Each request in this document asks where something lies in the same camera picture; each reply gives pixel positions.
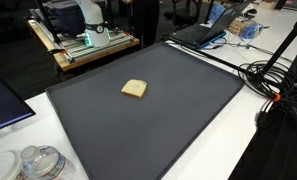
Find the dark gray mat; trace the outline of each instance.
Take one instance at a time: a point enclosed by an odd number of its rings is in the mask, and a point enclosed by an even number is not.
[[[129,79],[148,83],[142,99],[120,92]],[[233,74],[157,44],[47,93],[90,179],[152,180],[242,86]]]

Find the laptop keyboard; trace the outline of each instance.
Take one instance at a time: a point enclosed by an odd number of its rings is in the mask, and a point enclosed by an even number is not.
[[[203,38],[208,30],[208,28],[202,26],[191,26],[177,32],[173,37],[184,42],[193,43]]]

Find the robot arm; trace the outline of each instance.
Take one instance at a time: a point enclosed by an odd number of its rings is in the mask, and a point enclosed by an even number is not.
[[[86,45],[100,47],[109,44],[108,29],[102,17],[101,9],[91,0],[75,0],[85,18]]]

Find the black monitor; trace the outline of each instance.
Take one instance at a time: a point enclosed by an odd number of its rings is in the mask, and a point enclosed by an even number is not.
[[[35,112],[0,77],[0,129]]]

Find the white desk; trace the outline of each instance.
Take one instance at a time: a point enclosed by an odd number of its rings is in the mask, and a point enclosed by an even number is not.
[[[265,30],[260,37],[253,41],[253,44],[274,51],[285,37],[277,35],[287,35],[290,32],[297,20],[297,12],[288,10],[273,12],[264,9],[259,11],[259,13],[261,12],[262,14],[258,16],[259,22],[270,25],[271,28]],[[265,17],[268,18],[268,16],[272,20],[264,23]],[[282,21],[283,26],[288,21],[291,22],[288,22],[289,27],[284,27],[283,30],[276,32],[274,30],[282,27],[277,20]],[[227,59],[236,65],[258,60],[261,57],[269,58],[255,50],[243,50],[228,45],[209,51],[209,53]],[[286,53],[288,58],[294,59],[297,54],[297,42],[293,43],[291,49]],[[222,64],[208,59],[204,60],[233,72],[233,69]],[[194,141],[163,179],[227,179],[256,132],[256,114],[264,102],[266,102],[264,98],[244,87]],[[43,93],[29,99],[27,103],[37,115],[0,130],[0,151],[22,150],[29,145],[52,145],[76,165],[78,173],[75,179],[88,179],[46,94]]]

